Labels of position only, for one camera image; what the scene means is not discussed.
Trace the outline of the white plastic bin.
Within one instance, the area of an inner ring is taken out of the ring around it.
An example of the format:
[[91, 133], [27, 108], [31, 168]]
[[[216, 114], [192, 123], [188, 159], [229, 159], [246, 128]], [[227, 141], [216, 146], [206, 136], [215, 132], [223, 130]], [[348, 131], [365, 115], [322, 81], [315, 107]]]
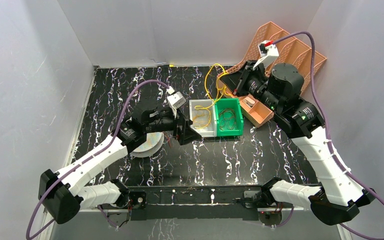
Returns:
[[214, 101], [210, 99], [192, 99], [189, 101], [191, 128], [203, 138], [217, 136], [217, 120]]

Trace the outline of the white perforated cable spool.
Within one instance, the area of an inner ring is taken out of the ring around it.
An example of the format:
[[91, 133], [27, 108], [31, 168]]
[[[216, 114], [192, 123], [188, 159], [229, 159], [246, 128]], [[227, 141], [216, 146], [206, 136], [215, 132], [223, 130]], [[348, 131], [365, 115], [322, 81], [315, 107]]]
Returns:
[[134, 158], [148, 158], [157, 153], [164, 143], [162, 132], [153, 132], [146, 135], [146, 141], [133, 150], [130, 155]]

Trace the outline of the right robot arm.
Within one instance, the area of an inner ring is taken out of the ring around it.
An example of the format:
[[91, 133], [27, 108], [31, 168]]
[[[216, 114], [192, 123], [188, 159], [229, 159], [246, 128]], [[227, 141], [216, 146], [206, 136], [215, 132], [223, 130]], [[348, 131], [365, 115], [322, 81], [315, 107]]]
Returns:
[[261, 187], [245, 206], [275, 207], [289, 203], [308, 210], [324, 224], [332, 226], [351, 221], [359, 208], [374, 200], [371, 192], [338, 166], [339, 155], [328, 146], [325, 121], [318, 109], [301, 97], [305, 82], [289, 63], [276, 64], [269, 75], [263, 66], [248, 61], [238, 72], [221, 77], [236, 96], [251, 95], [274, 113], [277, 126], [300, 149], [318, 179], [317, 186], [300, 185], [275, 177]]

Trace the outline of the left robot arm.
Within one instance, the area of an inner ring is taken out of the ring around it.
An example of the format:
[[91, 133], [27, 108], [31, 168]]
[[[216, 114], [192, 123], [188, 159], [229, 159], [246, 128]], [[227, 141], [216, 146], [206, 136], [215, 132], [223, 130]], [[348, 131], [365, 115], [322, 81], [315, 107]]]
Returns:
[[172, 132], [182, 145], [200, 140], [192, 120], [180, 110], [168, 107], [146, 110], [140, 119], [125, 118], [102, 143], [74, 163], [56, 172], [48, 169], [40, 176], [38, 198], [58, 224], [73, 219], [80, 210], [105, 204], [126, 208], [132, 203], [131, 191], [121, 181], [87, 186], [98, 173], [114, 162], [130, 155], [151, 133]]

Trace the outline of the green plastic bin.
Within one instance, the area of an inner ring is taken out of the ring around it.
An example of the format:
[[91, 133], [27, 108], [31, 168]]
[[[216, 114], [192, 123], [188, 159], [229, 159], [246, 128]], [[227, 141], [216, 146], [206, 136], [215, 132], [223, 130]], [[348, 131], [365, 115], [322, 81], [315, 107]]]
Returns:
[[238, 98], [221, 98], [215, 103], [217, 137], [242, 136], [244, 119]]

